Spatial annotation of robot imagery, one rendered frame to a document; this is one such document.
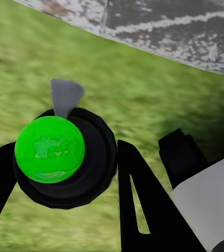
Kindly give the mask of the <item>insectifuge atomizer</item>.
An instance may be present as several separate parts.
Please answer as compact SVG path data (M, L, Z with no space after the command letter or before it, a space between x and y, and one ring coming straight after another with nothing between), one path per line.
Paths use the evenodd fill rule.
M104 120L75 108L84 88L66 78L49 82L54 109L26 125L15 142L13 170L35 203L70 210L89 205L109 188L118 145Z

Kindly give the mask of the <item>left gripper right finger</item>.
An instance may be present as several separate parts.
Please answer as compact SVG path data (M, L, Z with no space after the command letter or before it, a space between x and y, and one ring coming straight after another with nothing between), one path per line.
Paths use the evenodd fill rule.
M206 252L138 149L118 140L121 252ZM150 234L138 231L133 179Z

